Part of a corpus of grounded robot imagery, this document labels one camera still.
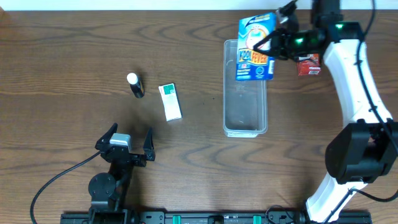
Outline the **blue Kool Fever box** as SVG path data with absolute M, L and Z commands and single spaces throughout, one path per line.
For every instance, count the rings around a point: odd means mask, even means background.
M 272 12 L 239 21 L 237 39 L 236 80 L 271 80 L 274 58 L 256 52 L 254 45 L 275 30 L 276 15 Z

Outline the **red Panadol box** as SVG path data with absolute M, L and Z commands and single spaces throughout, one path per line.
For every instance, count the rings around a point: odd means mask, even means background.
M 321 71 L 318 54 L 299 57 L 297 62 L 298 76 L 318 75 Z

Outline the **dark bottle white cap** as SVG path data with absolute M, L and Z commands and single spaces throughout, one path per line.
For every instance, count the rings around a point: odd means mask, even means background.
M 127 82 L 136 98 L 142 98 L 145 94 L 141 79 L 135 73 L 128 73 Z

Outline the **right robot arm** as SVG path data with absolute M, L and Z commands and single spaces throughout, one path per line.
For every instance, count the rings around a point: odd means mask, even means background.
M 297 61 L 318 54 L 329 70 L 343 117 L 343 129 L 325 151 L 326 175 L 294 223 L 366 223 L 368 213 L 352 215 L 343 207 L 378 177 L 391 170 L 397 158 L 397 121 L 385 107 L 366 54 L 367 29 L 346 21 L 339 1 L 312 3 L 310 30 L 300 30 L 296 3 L 278 8 L 281 26 L 263 39 L 270 45 L 257 53 Z

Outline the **white green Panadol box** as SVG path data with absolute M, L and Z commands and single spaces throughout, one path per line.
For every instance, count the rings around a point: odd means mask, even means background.
M 164 105 L 166 121 L 182 119 L 175 85 L 170 83 L 159 86 L 159 91 Z

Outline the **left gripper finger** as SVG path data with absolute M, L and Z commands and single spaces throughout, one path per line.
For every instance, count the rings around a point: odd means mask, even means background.
M 106 133 L 103 134 L 102 137 L 100 137 L 96 144 L 95 144 L 95 149 L 97 150 L 108 150 L 110 147 L 110 140 L 113 134 L 116 133 L 118 128 L 118 124 L 114 123 Z
M 155 161 L 155 149 L 152 137 L 152 128 L 149 128 L 143 145 L 144 155 L 147 161 Z

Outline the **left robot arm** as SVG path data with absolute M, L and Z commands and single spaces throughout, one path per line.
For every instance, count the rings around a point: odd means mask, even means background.
M 96 174 L 88 185 L 91 195 L 89 224 L 129 224 L 139 223 L 139 217 L 133 210 L 124 207 L 125 198 L 131 183 L 132 170 L 145 167 L 148 161 L 155 160 L 152 129 L 149 129 L 143 145 L 143 154 L 134 154 L 131 136 L 117 132 L 118 124 L 100 137 L 95 149 L 108 163 L 108 172 Z

